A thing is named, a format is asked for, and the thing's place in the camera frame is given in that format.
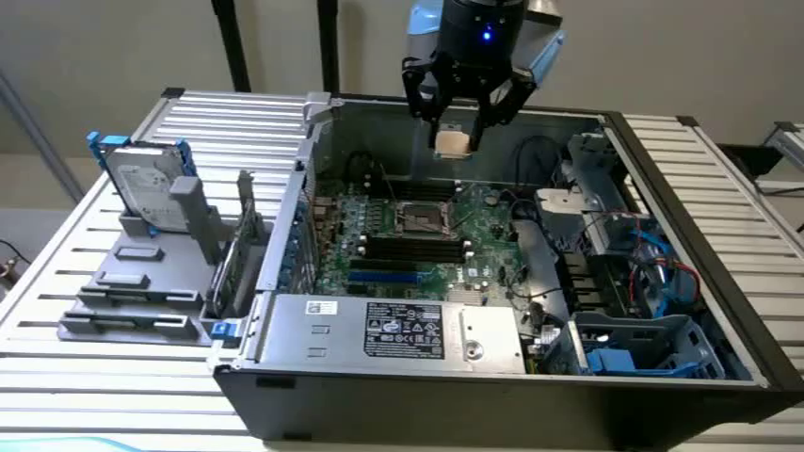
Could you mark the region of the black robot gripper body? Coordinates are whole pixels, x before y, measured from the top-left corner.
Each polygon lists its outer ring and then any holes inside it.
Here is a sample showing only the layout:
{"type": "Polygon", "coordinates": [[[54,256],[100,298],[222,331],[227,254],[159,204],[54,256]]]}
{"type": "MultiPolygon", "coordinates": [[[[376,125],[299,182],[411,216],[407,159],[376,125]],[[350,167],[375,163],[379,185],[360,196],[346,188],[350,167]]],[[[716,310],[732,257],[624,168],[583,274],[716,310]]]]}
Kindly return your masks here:
{"type": "Polygon", "coordinates": [[[523,1],[446,1],[432,74],[452,97],[482,97],[511,77],[523,1]]]}

